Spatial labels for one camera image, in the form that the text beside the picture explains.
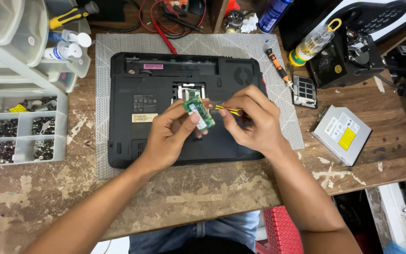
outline gray work mat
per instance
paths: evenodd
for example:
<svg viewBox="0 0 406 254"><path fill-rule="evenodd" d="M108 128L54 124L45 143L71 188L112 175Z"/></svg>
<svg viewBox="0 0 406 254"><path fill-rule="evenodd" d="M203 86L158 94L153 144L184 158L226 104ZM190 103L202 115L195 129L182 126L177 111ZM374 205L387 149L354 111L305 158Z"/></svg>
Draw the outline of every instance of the gray work mat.
<svg viewBox="0 0 406 254"><path fill-rule="evenodd" d="M178 54L232 56L254 58L259 62L262 76L267 84L267 94L281 110L280 126L292 149L303 149L302 133L292 104L291 92L278 76L265 50L272 48L281 65L283 59L275 34L191 34L182 39L171 40ZM97 178L106 179L122 170L107 163L110 107L110 58L119 52L170 54L166 44L157 34L97 34L95 53L96 111L95 128L97 143Z"/></svg>

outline laptop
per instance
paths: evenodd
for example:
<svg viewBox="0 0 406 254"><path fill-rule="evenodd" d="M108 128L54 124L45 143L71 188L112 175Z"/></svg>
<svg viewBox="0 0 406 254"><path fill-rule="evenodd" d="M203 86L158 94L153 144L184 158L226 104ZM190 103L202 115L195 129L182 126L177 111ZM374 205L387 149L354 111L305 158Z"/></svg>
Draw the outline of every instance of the laptop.
<svg viewBox="0 0 406 254"><path fill-rule="evenodd" d="M122 52L112 56L110 75L107 157L119 169L142 154L152 119L174 101L199 95L222 103L250 84L266 95L259 63L252 58ZM216 125L201 139L192 133L174 166L264 158L234 141L217 110L210 113ZM252 124L236 120L241 127Z"/></svg>

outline blue spray can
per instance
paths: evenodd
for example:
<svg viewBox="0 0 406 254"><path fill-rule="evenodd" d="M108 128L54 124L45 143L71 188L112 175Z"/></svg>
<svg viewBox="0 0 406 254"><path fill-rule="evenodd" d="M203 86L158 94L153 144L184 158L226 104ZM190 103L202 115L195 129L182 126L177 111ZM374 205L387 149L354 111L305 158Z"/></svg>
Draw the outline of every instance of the blue spray can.
<svg viewBox="0 0 406 254"><path fill-rule="evenodd" d="M292 0L271 0L258 21L259 30L263 33L272 32L291 2Z"/></svg>

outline worn wooden table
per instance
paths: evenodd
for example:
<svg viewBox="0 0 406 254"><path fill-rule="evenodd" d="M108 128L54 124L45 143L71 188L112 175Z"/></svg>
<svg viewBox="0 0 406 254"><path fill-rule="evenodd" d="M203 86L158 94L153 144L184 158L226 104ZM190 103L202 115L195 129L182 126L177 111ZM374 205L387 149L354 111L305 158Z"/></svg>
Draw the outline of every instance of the worn wooden table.
<svg viewBox="0 0 406 254"><path fill-rule="evenodd" d="M128 17L136 14L125 12ZM94 59L93 46L89 55ZM24 250L51 222L105 182L94 177L94 63L69 95L66 160L0 166L0 254ZM308 76L305 68L287 70ZM383 75L389 78L388 72ZM328 194L406 180L405 113L395 90L386 84L383 88L381 92L369 79L365 84L321 89L319 109L296 107L305 143L296 154ZM344 166L309 133L318 114L331 104L348 107L374 130L355 167ZM282 202L265 159L166 169L140 190L102 240L278 205Z"/></svg>

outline yellow warning label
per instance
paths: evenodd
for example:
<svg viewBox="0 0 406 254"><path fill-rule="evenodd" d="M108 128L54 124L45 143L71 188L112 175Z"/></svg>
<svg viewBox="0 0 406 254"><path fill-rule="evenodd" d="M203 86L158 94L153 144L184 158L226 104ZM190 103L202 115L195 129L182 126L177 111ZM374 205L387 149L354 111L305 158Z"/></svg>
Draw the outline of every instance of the yellow warning label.
<svg viewBox="0 0 406 254"><path fill-rule="evenodd" d="M352 143L353 138L355 138L355 135L356 134L352 130L350 130L350 128L347 128L338 144L347 151L347 149L349 149L350 147L350 144Z"/></svg>
<svg viewBox="0 0 406 254"><path fill-rule="evenodd" d="M342 72L342 67L340 65L335 66L335 72L336 73L341 73Z"/></svg>
<svg viewBox="0 0 406 254"><path fill-rule="evenodd" d="M11 109L9 109L10 112L12 113L17 113L17 112L27 112L27 110L21 106L20 104L18 104L16 107L13 107Z"/></svg>
<svg viewBox="0 0 406 254"><path fill-rule="evenodd" d="M133 123L151 123L153 118L157 116L157 113L154 114L132 114L131 121Z"/></svg>

